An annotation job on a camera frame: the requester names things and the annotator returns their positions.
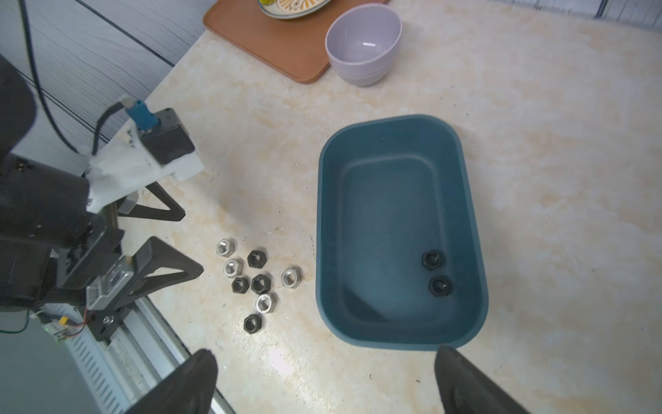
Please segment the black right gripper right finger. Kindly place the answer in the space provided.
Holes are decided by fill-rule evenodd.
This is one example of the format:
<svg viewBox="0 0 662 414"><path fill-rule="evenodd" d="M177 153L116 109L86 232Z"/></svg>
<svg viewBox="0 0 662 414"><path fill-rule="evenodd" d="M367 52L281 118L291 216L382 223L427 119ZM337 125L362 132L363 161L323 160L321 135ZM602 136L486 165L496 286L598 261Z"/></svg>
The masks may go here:
<svg viewBox="0 0 662 414"><path fill-rule="evenodd" d="M454 348L438 348L434 374L446 413L529 413Z"/></svg>

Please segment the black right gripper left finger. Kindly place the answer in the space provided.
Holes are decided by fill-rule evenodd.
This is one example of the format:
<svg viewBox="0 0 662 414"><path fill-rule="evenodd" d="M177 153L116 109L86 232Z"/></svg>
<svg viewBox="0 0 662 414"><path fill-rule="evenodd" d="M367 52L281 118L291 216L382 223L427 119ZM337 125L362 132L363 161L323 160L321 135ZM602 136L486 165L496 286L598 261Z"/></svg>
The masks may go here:
<svg viewBox="0 0 662 414"><path fill-rule="evenodd" d="M214 355L210 350L200 349L127 413L209 413L217 374Z"/></svg>

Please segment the black hex nut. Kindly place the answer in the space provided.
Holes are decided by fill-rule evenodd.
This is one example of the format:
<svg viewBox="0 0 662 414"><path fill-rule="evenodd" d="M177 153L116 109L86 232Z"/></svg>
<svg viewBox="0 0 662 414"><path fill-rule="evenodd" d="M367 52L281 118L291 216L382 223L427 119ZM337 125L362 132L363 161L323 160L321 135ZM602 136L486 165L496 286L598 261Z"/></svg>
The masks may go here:
<svg viewBox="0 0 662 414"><path fill-rule="evenodd" d="M243 321L243 329L246 333L252 335L262 329L262 316L260 314L251 314Z"/></svg>
<svg viewBox="0 0 662 414"><path fill-rule="evenodd" d="M257 295L269 293L272 289L272 279L268 274L258 274L251 279L250 287Z"/></svg>
<svg viewBox="0 0 662 414"><path fill-rule="evenodd" d="M250 279L247 277L236 277L231 283L231 289L233 293L244 294L246 293L251 286Z"/></svg>
<svg viewBox="0 0 662 414"><path fill-rule="evenodd" d="M267 263L268 257L264 250L254 249L247 256L247 264L251 268L262 269Z"/></svg>
<svg viewBox="0 0 662 414"><path fill-rule="evenodd" d="M428 288L434 297L446 297L453 293L453 281L445 275L434 276L430 279Z"/></svg>
<svg viewBox="0 0 662 414"><path fill-rule="evenodd" d="M422 265L429 271L434 271L446 265L446 255L439 249L432 249L422 255Z"/></svg>

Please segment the teal plastic storage box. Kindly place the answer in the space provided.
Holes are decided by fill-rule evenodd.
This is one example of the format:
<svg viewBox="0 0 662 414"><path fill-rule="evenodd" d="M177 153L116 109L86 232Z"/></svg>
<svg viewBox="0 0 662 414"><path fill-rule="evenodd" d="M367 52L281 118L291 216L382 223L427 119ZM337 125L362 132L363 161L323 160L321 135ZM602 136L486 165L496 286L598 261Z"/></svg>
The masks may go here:
<svg viewBox="0 0 662 414"><path fill-rule="evenodd" d="M439 249L434 271L422 255ZM453 281L436 298L434 276ZM477 336L489 307L460 138L428 115L354 124L319 158L315 296L322 320L354 346L434 351Z"/></svg>

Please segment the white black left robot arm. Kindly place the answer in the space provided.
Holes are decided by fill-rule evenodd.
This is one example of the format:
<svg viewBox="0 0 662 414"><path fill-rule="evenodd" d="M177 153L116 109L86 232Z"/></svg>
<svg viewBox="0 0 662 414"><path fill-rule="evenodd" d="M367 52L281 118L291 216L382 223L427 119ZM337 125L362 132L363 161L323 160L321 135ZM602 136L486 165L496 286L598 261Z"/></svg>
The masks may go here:
<svg viewBox="0 0 662 414"><path fill-rule="evenodd" d="M176 113L156 114L134 141L108 144L80 176L16 155L36 120L36 102L10 62L1 63L1 308L18 312L51 303L101 312L198 278L201 264L152 236L124 255L118 201L146 188L163 209L135 205L129 216L179 222L184 209L158 184L203 169Z"/></svg>

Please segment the silver hex nut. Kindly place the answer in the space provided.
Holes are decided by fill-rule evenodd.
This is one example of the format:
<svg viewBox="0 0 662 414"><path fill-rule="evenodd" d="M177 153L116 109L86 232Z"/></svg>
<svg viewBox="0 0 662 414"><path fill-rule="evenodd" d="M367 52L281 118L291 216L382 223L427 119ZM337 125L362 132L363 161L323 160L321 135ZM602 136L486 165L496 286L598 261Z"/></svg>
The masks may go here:
<svg viewBox="0 0 662 414"><path fill-rule="evenodd" d="M215 247L215 251L222 257L231 257L235 252L235 243L231 238L223 238Z"/></svg>
<svg viewBox="0 0 662 414"><path fill-rule="evenodd" d="M282 286L289 289L295 289L302 281L302 274L298 267L288 267L281 274Z"/></svg>
<svg viewBox="0 0 662 414"><path fill-rule="evenodd" d="M242 272L243 260L241 259L229 259L223 266L223 274L230 279L241 277Z"/></svg>
<svg viewBox="0 0 662 414"><path fill-rule="evenodd" d="M255 308L259 314L269 314L274 312L278 303L278 296L275 293L263 293L256 299Z"/></svg>

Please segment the brown rectangular mat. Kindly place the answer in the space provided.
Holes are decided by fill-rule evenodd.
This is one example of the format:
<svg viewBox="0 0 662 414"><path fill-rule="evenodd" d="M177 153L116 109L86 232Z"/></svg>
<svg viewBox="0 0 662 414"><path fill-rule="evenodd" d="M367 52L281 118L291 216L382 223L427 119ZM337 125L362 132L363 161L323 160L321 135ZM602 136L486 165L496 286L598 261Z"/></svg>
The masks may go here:
<svg viewBox="0 0 662 414"><path fill-rule="evenodd" d="M311 84L331 67L325 38L332 23L367 3L387 5L384 1L330 1L306 17L279 20L264 14L258 1L218 1L204 15L203 25L284 76Z"/></svg>

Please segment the patterned round plate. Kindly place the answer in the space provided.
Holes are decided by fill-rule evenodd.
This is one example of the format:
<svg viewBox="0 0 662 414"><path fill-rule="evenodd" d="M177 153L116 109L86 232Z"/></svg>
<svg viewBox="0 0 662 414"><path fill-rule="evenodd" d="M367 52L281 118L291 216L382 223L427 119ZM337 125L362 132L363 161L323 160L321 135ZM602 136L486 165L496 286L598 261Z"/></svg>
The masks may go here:
<svg viewBox="0 0 662 414"><path fill-rule="evenodd" d="M324 8L330 0L275 0L264 5L258 0L261 11L269 17L279 20L291 20L306 17Z"/></svg>

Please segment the lilac plastic bowl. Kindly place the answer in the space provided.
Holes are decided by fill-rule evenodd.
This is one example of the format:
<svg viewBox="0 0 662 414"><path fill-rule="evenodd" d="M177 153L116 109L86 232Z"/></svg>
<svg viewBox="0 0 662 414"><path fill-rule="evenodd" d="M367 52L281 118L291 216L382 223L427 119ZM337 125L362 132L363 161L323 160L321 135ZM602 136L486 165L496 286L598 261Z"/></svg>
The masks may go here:
<svg viewBox="0 0 662 414"><path fill-rule="evenodd" d="M353 86L379 82L392 69L403 22L391 7L367 3L352 8L330 26L325 48L338 76Z"/></svg>

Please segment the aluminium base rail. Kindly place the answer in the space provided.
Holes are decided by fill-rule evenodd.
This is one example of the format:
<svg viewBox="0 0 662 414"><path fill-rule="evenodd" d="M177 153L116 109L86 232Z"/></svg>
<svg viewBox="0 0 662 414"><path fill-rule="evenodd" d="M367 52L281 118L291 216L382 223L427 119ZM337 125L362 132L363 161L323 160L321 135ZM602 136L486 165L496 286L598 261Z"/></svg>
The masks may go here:
<svg viewBox="0 0 662 414"><path fill-rule="evenodd" d="M124 413L192 356L148 298L131 305L109 343L86 328L32 317L68 348L100 412Z"/></svg>

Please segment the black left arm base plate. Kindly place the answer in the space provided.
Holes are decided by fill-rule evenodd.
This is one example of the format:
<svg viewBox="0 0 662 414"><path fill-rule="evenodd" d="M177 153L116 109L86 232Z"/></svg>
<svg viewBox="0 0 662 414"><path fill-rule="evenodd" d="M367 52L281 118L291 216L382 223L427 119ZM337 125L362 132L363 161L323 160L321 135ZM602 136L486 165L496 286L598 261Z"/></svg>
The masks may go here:
<svg viewBox="0 0 662 414"><path fill-rule="evenodd" d="M109 343L130 311L130 306L110 310L92 310L88 312L86 329L90 331L96 341Z"/></svg>

